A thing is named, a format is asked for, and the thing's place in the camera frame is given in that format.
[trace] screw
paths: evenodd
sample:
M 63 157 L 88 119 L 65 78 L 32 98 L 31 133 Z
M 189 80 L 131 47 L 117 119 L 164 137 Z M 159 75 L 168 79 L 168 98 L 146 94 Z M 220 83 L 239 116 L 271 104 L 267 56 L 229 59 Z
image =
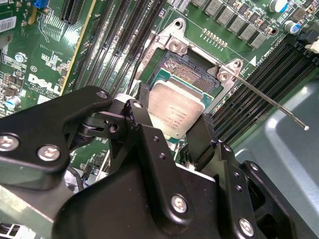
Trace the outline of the screw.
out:
M 231 152 L 231 148 L 230 148 L 228 145 L 224 144 L 224 148 L 225 148 L 227 151 Z
M 258 167 L 257 167 L 256 164 L 251 163 L 250 166 L 251 166 L 255 171 L 258 171 Z
M 11 135 L 0 136 L 0 151 L 12 151 L 19 146 L 19 140 Z
M 43 161 L 54 161 L 60 157 L 60 151 L 53 145 L 43 146 L 38 150 L 38 157 Z
M 99 170 L 98 168 L 96 168 L 96 169 L 93 170 L 93 174 L 94 174 L 94 175 L 98 175 L 99 172 L 100 172 L 100 170 Z
M 134 101 L 133 105 L 137 108 L 143 108 L 143 105 L 140 102 Z
M 187 203 L 184 198 L 174 195 L 171 198 L 171 205 L 178 213 L 185 213 L 187 211 Z
M 99 97 L 106 99 L 108 96 L 105 94 L 104 91 L 99 91 L 98 93 L 96 93 Z
M 247 221 L 244 218 L 241 218 L 239 220 L 239 225 L 240 225 L 240 228 L 245 235 L 247 235 L 249 237 L 252 237 L 254 235 L 254 229 L 251 226 L 251 224 L 249 223 L 249 221 Z

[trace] gray metal panel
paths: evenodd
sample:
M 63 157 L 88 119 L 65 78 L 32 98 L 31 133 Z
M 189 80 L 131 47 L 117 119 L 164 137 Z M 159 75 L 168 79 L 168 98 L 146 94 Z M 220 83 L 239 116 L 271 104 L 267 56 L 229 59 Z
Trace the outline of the gray metal panel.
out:
M 304 131 L 276 111 L 234 149 L 236 159 L 259 164 L 319 237 L 319 80 L 284 106 L 310 129 Z

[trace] connector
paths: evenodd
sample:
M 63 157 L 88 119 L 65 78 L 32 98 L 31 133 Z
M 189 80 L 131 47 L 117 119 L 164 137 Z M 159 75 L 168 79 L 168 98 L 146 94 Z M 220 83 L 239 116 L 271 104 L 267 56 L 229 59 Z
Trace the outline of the connector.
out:
M 319 38 L 311 45 L 306 45 L 305 48 L 308 49 L 308 51 L 313 52 L 314 54 L 319 54 Z
M 60 20 L 74 25 L 79 18 L 84 0 L 64 0 Z
M 36 0 L 33 4 L 38 9 L 45 8 L 48 6 L 49 0 Z

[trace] green circuit board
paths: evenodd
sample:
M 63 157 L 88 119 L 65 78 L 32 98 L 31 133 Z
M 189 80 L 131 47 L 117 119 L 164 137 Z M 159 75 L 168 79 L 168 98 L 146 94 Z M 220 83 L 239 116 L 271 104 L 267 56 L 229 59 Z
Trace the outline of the green circuit board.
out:
M 102 86 L 107 91 L 113 91 L 113 95 L 124 92 L 133 70 L 133 64 L 123 71 L 125 74 L 122 81 L 119 81 L 117 77 L 126 57 L 129 56 L 130 47 L 133 47 L 133 40 L 133 43 L 128 44 L 128 47 L 121 52 L 112 71 L 107 71 L 113 65 L 110 59 L 116 51 L 117 43 L 123 38 L 121 34 L 129 24 L 130 15 L 134 10 L 139 10 L 136 5 L 142 2 L 84 0 L 79 18 L 72 25 L 61 20 L 62 0 L 50 0 L 48 5 L 41 9 L 35 8 L 34 2 L 34 0 L 0 0 L 0 42 L 2 39 L 9 41 L 9 44 L 1 50 L 0 117 L 35 106 L 86 85 Z M 107 7 L 111 9 L 108 15 L 110 22 L 117 18 L 115 9 L 120 3 L 123 6 L 125 2 L 128 2 L 127 11 L 118 25 L 122 31 L 116 32 L 100 66 L 93 69 L 91 63 L 99 57 L 99 54 L 93 54 L 94 57 L 89 61 L 87 56 L 94 47 L 92 42 L 99 30 L 105 10 Z M 148 11 L 152 8 L 154 1 L 146 2 L 147 5 L 141 13 L 141 22 L 147 19 Z M 304 30 L 319 23 L 316 1 L 309 4 L 315 7 L 310 13 L 309 5 L 305 6 L 308 0 L 291 0 L 283 13 L 270 12 L 268 2 L 260 0 L 236 0 L 233 4 L 230 4 L 229 1 L 221 1 L 223 7 L 231 9 L 232 17 L 241 16 L 245 24 L 253 26 L 254 35 L 263 36 L 263 43 L 256 46 L 251 40 L 244 39 L 245 35 L 236 34 L 230 30 L 231 23 L 222 23 L 220 18 L 222 11 L 219 15 L 207 14 L 206 8 L 211 0 L 203 1 L 204 4 L 200 7 L 194 2 L 196 1 L 168 0 L 160 9 L 159 15 L 156 16 L 153 30 L 159 33 L 174 19 L 183 18 L 186 21 L 184 37 L 220 63 L 227 64 L 235 58 L 241 59 L 244 65 L 240 76 L 244 79 L 276 49 L 276 46 L 288 34 L 283 28 L 286 21 L 294 20 Z M 248 9 L 244 14 L 239 13 L 239 6 L 245 4 Z M 296 19 L 297 10 L 304 12 L 304 15 L 301 14 L 302 17 L 298 19 Z M 250 13 L 248 12 L 258 14 L 254 22 L 249 21 Z M 261 22 L 269 23 L 264 30 L 261 30 L 258 25 Z M 164 55 L 163 50 L 155 52 L 140 77 L 141 81 L 150 80 Z M 103 82 L 105 75 L 108 75 L 109 78 Z M 20 104 L 14 109 L 8 108 L 5 104 L 6 100 L 12 96 L 20 99 Z M 93 156 L 104 154 L 107 150 L 107 142 L 97 139 L 89 146 L 78 149 L 72 154 L 73 165 L 80 168 L 81 163 L 86 163 Z

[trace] motherboard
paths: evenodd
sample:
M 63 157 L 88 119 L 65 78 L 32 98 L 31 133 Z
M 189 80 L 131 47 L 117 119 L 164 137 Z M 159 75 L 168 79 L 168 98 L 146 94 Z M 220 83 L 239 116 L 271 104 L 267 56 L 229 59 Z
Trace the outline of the motherboard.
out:
M 173 151 L 202 113 L 233 143 L 271 109 L 238 77 L 280 101 L 319 72 L 318 4 L 0 0 L 0 117 L 89 85 L 115 97 L 146 84 Z M 99 168 L 108 149 L 96 138 L 71 153 L 72 165 Z

